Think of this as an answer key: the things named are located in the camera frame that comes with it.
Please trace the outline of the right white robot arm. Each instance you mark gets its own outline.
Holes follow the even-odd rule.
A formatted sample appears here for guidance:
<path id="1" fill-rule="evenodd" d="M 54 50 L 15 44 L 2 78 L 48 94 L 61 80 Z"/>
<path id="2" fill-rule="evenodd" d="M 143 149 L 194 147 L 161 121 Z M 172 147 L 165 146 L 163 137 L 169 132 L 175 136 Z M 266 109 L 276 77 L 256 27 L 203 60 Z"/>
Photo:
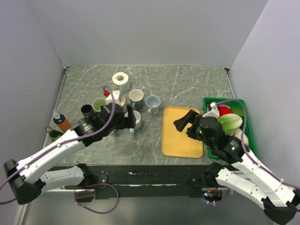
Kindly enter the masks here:
<path id="1" fill-rule="evenodd" d="M 247 197 L 279 225 L 286 225 L 294 218 L 300 203 L 299 188 L 290 187 L 276 178 L 239 138 L 226 135 L 216 118 L 190 110 L 173 124 L 181 132 L 188 123 L 192 125 L 187 129 L 188 137 L 202 141 L 219 159 L 245 175 L 241 177 L 218 163 L 211 163 L 204 172 L 208 186 L 219 184 Z"/>

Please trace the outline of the light blue white mug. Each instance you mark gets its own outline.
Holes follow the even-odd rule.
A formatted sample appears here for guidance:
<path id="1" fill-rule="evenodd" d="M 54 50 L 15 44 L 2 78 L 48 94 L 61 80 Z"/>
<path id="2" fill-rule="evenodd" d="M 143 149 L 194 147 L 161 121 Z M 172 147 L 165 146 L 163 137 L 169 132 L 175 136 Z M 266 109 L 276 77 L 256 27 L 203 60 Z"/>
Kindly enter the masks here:
<path id="1" fill-rule="evenodd" d="M 142 123 L 142 118 L 141 118 L 140 113 L 136 110 L 133 110 L 133 113 L 134 113 L 134 116 L 136 118 L 136 122 L 135 122 L 135 127 L 129 129 L 129 132 L 131 134 L 133 134 L 135 131 L 138 131 L 140 126 L 141 126 L 141 123 Z"/>

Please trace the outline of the light green mug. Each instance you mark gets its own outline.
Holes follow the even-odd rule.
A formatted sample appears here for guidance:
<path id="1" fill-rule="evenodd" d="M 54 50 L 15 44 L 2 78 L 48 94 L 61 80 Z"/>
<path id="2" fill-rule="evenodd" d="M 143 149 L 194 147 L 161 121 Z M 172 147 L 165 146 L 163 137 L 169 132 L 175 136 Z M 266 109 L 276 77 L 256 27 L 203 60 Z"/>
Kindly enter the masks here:
<path id="1" fill-rule="evenodd" d="M 101 106 L 106 105 L 106 100 L 105 98 L 97 98 L 94 100 L 92 107 L 94 112 L 100 112 L 101 111 Z"/>

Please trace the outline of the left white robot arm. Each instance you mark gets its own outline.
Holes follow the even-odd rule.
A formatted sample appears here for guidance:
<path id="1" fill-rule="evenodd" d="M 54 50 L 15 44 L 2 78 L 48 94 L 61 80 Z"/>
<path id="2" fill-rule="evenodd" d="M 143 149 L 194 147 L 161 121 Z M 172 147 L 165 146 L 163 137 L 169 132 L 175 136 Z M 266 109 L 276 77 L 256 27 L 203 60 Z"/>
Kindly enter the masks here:
<path id="1" fill-rule="evenodd" d="M 104 105 L 100 112 L 79 119 L 61 138 L 36 154 L 20 161 L 10 159 L 5 162 L 6 182 L 14 193 L 14 200 L 23 205 L 35 200 L 42 192 L 61 186 L 90 187 L 93 175 L 87 165 L 80 164 L 69 170 L 50 169 L 68 155 L 101 141 L 114 130 L 134 128 L 136 118 L 131 105 L 127 105 L 127 112 L 125 114 L 118 104 Z"/>

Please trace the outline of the grey blue mug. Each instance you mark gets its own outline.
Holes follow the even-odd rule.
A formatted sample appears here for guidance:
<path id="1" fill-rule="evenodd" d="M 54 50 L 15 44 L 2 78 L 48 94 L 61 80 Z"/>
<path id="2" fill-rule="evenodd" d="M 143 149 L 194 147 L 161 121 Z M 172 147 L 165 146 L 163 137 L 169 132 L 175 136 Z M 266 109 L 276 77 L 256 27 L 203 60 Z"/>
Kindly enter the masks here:
<path id="1" fill-rule="evenodd" d="M 129 93 L 129 100 L 134 110 L 141 110 L 144 106 L 144 93 L 139 89 L 134 89 Z"/>

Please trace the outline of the cream mug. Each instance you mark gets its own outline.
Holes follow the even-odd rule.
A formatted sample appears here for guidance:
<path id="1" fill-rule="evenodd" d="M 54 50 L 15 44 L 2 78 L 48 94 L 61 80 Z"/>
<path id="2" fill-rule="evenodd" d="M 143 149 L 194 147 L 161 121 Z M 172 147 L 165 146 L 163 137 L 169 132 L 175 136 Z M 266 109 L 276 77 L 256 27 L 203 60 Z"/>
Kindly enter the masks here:
<path id="1" fill-rule="evenodd" d="M 127 112 L 127 99 L 124 95 L 122 96 L 120 103 L 123 108 L 123 112 L 126 113 Z"/>

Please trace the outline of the small grey cup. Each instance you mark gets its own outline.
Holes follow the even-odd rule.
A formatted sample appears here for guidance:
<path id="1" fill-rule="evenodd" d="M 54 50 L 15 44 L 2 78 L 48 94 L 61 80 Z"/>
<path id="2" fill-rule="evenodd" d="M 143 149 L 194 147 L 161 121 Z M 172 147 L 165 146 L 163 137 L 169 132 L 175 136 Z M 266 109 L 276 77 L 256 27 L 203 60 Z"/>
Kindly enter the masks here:
<path id="1" fill-rule="evenodd" d="M 156 95 L 149 95 L 145 99 L 145 104 L 148 107 L 148 113 L 154 115 L 158 112 L 161 100 Z"/>

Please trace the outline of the dark blue mug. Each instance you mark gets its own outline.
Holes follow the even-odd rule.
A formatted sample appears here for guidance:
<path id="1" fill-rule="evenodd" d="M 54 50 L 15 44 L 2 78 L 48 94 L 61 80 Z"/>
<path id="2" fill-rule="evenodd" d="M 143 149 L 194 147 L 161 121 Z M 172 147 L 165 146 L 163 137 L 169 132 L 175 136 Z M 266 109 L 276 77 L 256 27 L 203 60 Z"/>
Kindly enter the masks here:
<path id="1" fill-rule="evenodd" d="M 81 113 L 85 118 L 94 116 L 95 112 L 91 105 L 86 104 L 81 107 Z"/>

